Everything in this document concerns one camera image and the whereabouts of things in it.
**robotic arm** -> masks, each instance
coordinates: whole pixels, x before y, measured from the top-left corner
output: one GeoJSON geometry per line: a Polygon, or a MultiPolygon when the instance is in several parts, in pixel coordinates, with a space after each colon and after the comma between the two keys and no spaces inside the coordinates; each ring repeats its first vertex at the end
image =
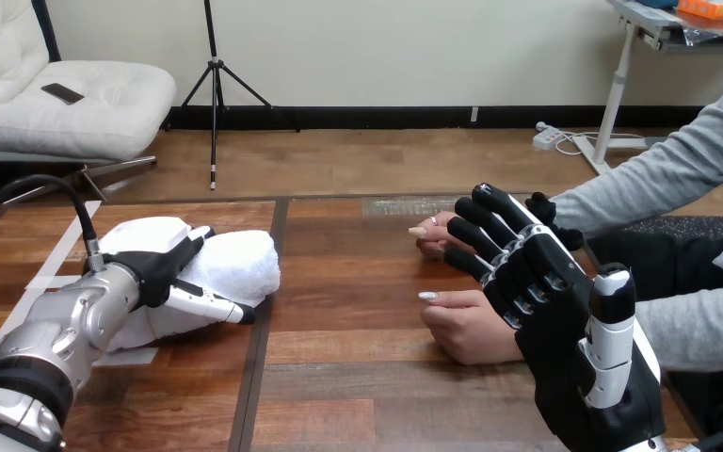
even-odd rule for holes
{"type": "Polygon", "coordinates": [[[60,432],[92,364],[139,307],[253,322],[249,306],[177,279],[214,234],[179,218],[141,218],[89,244],[84,276],[40,296],[0,341],[0,451],[64,448],[60,432]]]}
{"type": "MultiPolygon", "coordinates": [[[[590,280],[531,212],[488,184],[456,204],[445,261],[473,275],[514,330],[550,430],[574,452],[665,451],[660,368],[622,265],[590,280]]],[[[699,450],[690,445],[686,450],[699,450]]]]}

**tripod leg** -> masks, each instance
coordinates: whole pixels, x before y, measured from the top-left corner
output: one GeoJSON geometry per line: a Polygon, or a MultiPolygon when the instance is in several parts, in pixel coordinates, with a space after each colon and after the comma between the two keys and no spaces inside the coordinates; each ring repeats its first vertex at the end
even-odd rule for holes
{"type": "Polygon", "coordinates": [[[220,77],[217,67],[212,68],[212,177],[209,188],[215,189],[217,185],[217,80],[220,77]]]}
{"type": "Polygon", "coordinates": [[[189,104],[189,101],[192,100],[192,96],[195,95],[195,92],[198,91],[198,88],[201,87],[201,83],[203,83],[203,80],[206,79],[206,75],[209,75],[209,72],[212,71],[211,67],[207,67],[206,71],[203,72],[203,75],[201,78],[198,79],[198,83],[195,84],[195,88],[193,88],[191,91],[189,91],[189,95],[185,99],[185,101],[182,103],[182,106],[187,106],[189,104]]]}
{"type": "Polygon", "coordinates": [[[225,113],[227,108],[223,101],[223,84],[220,83],[220,71],[215,71],[217,77],[217,104],[220,105],[220,114],[225,113]]]}
{"type": "Polygon", "coordinates": [[[276,109],[273,105],[270,104],[270,102],[266,101],[264,97],[262,97],[258,92],[254,91],[253,88],[248,86],[247,83],[243,82],[241,78],[239,78],[235,73],[232,72],[231,69],[226,66],[226,63],[223,63],[220,65],[220,69],[225,71],[228,75],[230,75],[234,80],[237,81],[240,85],[242,85],[242,88],[247,89],[249,93],[253,95],[256,99],[259,100],[262,104],[265,104],[267,108],[269,108],[271,111],[275,110],[276,114],[280,116],[284,122],[289,124],[292,129],[295,129],[296,133],[300,133],[300,126],[297,124],[297,121],[295,118],[289,118],[289,115],[283,115],[278,109],[276,109]]]}

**wood grain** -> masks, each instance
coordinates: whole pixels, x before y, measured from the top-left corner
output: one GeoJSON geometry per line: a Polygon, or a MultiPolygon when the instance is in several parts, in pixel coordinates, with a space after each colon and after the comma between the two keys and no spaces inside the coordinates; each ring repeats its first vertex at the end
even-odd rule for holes
{"type": "MultiPolygon", "coordinates": [[[[434,346],[416,294],[476,284],[420,256],[406,230],[426,216],[404,214],[415,203],[291,202],[255,452],[563,450],[524,364],[461,366],[434,346]],[[359,400],[372,403],[372,439],[317,435],[301,419],[303,407],[359,400]]],[[[668,396],[665,404],[669,434],[691,437],[668,396]]]]}
{"type": "MultiPolygon", "coordinates": [[[[630,132],[659,134],[655,129],[630,132]]],[[[104,191],[114,202],[134,203],[466,193],[488,181],[508,191],[555,195],[596,176],[581,156],[534,149],[535,134],[533,129],[221,131],[213,191],[208,184],[209,132],[175,130],[160,132],[146,152],[158,157],[155,168],[134,171],[128,179],[113,178],[104,191]]],[[[612,150],[608,161],[616,165],[633,155],[612,150]]],[[[723,215],[723,188],[681,213],[723,215]]]]}
{"type": "Polygon", "coordinates": [[[260,402],[253,444],[372,443],[372,400],[260,402]]]}
{"type": "MultiPolygon", "coordinates": [[[[104,205],[101,235],[118,223],[175,216],[218,234],[269,230],[274,202],[104,205]]],[[[19,206],[0,220],[0,326],[74,218],[70,207],[19,206]]],[[[77,243],[59,275],[80,274],[77,243]]],[[[155,343],[150,365],[97,367],[79,394],[63,434],[72,451],[225,451],[250,327],[216,324],[155,343]]]]}
{"type": "Polygon", "coordinates": [[[265,363],[445,360],[430,331],[423,329],[274,331],[267,342],[265,363]]]}

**power strip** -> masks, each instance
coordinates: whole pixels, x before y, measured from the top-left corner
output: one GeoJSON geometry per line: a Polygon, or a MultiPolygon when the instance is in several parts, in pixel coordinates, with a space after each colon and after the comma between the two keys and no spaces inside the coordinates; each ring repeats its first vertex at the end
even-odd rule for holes
{"type": "Polygon", "coordinates": [[[547,126],[534,137],[534,147],[543,151],[550,151],[562,139],[564,139],[563,132],[555,127],[547,126]]]}

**fingernail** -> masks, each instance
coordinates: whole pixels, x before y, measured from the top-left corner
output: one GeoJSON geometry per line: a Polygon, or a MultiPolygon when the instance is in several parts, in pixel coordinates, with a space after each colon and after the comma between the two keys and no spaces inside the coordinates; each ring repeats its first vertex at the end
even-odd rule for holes
{"type": "Polygon", "coordinates": [[[409,234],[414,235],[417,238],[426,238],[428,230],[426,228],[409,228],[409,234]]]}

